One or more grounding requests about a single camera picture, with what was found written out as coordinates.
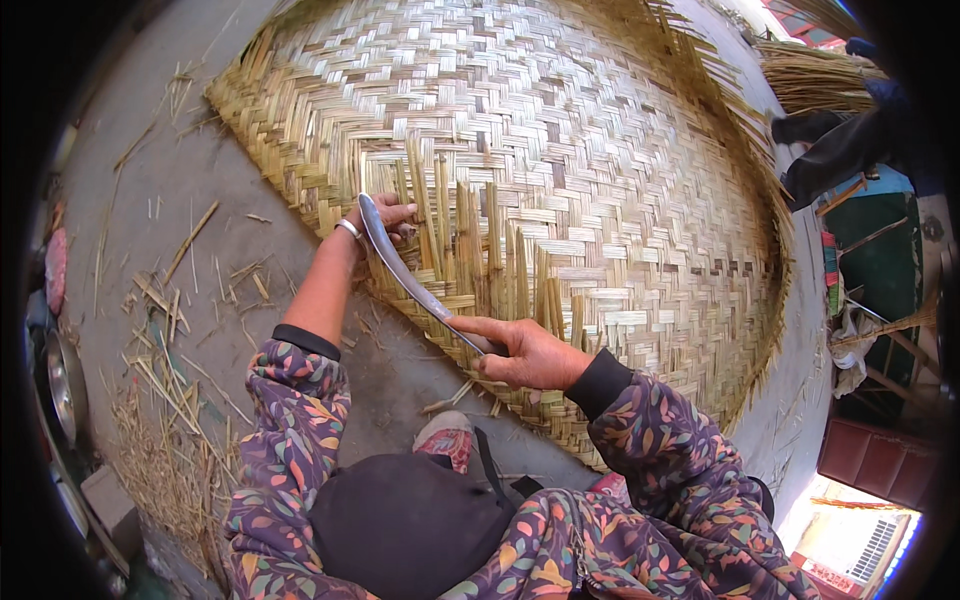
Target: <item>hand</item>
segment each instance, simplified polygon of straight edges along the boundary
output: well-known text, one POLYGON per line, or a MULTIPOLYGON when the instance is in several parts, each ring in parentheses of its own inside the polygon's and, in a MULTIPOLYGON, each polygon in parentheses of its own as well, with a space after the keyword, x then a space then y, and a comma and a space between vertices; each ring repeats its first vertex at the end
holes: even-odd
POLYGON ((593 357, 565 344, 533 319, 498 321, 488 317, 451 317, 454 329, 478 333, 503 342, 510 358, 484 354, 473 367, 492 381, 503 381, 517 390, 566 391, 584 374, 593 357))
MULTIPOLYGON (((417 233, 417 229, 409 223, 404 223, 413 215, 417 214, 416 204, 398 204, 399 198, 396 194, 373 194, 371 196, 376 209, 380 213, 380 221, 386 228, 390 241, 399 244, 403 240, 409 240, 417 233)), ((363 231, 363 217, 360 216, 360 206, 354 206, 345 217, 350 221, 357 231, 363 231)))

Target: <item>green board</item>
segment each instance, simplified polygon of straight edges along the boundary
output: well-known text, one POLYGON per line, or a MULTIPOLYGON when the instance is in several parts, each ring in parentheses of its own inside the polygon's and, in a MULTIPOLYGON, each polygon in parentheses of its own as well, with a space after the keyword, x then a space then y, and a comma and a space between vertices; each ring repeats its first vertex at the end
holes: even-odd
MULTIPOLYGON (((901 193, 850 198, 826 217, 827 230, 836 237, 839 250, 903 217, 907 218, 903 225, 840 257, 840 272, 846 289, 862 285, 863 296, 859 302, 888 321, 912 315, 923 299, 923 249, 916 198, 913 194, 901 193)), ((916 342, 916 329, 902 333, 916 342)), ((880 336, 865 360, 878 371, 886 371, 887 376, 897 383, 909 387, 914 357, 889 337, 880 336)), ((870 379, 864 385, 877 387, 870 379)), ((891 416, 900 413, 902 400, 898 396, 880 393, 876 398, 889 407, 891 416)), ((881 420, 875 409, 855 406, 844 409, 841 405, 841 412, 854 409, 857 414, 845 416, 875 424, 890 424, 881 422, 887 420, 881 420)))

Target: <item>window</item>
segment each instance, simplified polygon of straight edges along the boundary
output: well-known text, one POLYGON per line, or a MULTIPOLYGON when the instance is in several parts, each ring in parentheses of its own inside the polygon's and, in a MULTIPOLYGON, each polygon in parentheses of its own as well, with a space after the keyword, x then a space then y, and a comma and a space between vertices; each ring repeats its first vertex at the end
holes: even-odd
POLYGON ((767 7, 769 7, 771 11, 780 11, 786 13, 791 13, 794 11, 792 6, 786 2, 782 2, 781 0, 770 0, 770 2, 767 4, 767 7))
POLYGON ((810 41, 812 41, 814 44, 822 44, 833 37, 833 34, 825 32, 819 27, 814 27, 810 31, 806 32, 806 36, 809 37, 810 41))
POLYGON ((896 530, 896 522, 879 519, 876 522, 874 534, 870 536, 867 547, 863 549, 863 554, 853 568, 847 569, 847 574, 858 581, 867 582, 874 575, 874 570, 880 563, 896 530))
POLYGON ((804 21, 803 19, 795 16, 793 14, 788 14, 780 18, 780 23, 783 23, 783 27, 786 28, 788 32, 796 32, 798 29, 809 27, 810 24, 804 21))

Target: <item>brick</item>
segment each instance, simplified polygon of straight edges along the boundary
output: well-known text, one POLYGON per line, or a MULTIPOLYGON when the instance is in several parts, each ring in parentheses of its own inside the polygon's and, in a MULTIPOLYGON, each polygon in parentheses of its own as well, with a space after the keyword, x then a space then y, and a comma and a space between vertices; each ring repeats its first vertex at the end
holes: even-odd
POLYGON ((80 484, 80 489, 124 558, 136 556, 143 546, 140 521, 136 505, 120 485, 116 472, 108 466, 100 467, 80 484))

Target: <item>black cuff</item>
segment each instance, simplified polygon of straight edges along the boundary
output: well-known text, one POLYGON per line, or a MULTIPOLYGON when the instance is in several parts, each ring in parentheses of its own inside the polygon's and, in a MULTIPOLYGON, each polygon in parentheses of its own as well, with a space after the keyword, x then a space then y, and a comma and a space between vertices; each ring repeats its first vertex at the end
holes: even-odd
POLYGON ((630 387, 633 379, 634 372, 603 348, 564 395, 576 402, 587 419, 593 422, 613 404, 620 392, 630 387))
POLYGON ((339 348, 330 344, 316 333, 310 333, 306 329, 301 329, 295 325, 277 325, 274 327, 273 338, 280 342, 293 344, 297 348, 310 352, 311 354, 320 354, 334 362, 340 362, 339 348))

